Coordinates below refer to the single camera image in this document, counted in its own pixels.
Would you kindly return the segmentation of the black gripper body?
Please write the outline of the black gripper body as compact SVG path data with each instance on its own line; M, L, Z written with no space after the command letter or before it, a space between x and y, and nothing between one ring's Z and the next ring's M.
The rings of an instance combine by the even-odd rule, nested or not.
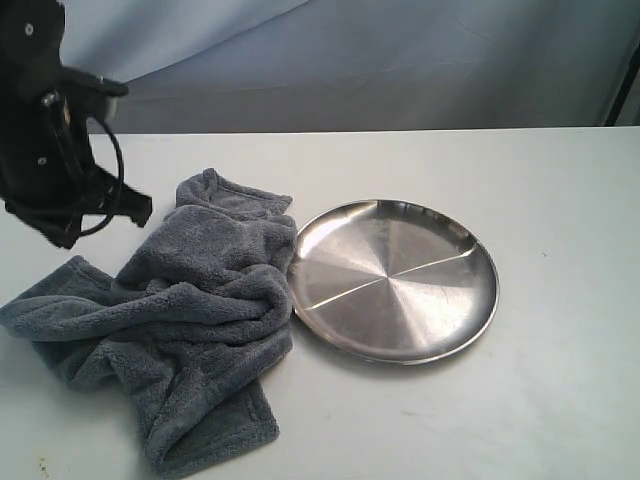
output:
M62 64L64 31L60 1L1 4L1 198L16 216L95 211L95 77Z

